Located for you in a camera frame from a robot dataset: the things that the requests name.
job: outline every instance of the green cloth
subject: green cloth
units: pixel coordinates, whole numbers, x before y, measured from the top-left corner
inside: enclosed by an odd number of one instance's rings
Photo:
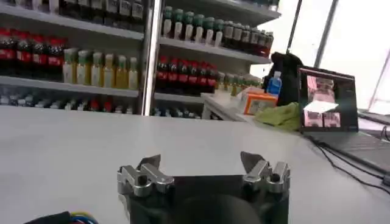
[[[282,107],[266,108],[255,114],[255,120],[288,131],[298,130],[300,126],[299,105],[290,103]]]

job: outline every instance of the water bottle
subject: water bottle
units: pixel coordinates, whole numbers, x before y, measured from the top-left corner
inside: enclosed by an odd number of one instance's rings
[[[280,79],[280,71],[275,71],[274,76],[269,79],[267,86],[267,93],[278,97],[280,93],[280,88],[282,87],[282,80]]]

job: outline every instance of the laptop screen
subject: laptop screen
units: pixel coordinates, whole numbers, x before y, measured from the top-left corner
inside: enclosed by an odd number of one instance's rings
[[[355,78],[309,67],[299,68],[302,131],[358,131]]]

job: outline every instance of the colorful wires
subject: colorful wires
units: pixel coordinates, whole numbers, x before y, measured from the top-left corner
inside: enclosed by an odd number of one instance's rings
[[[98,221],[87,212],[71,212],[71,220],[77,224],[98,224]]]

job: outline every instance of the laptop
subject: laptop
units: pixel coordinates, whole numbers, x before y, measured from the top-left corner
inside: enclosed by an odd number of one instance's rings
[[[329,149],[381,173],[390,172],[390,142],[359,131],[355,78],[301,67],[300,131]]]

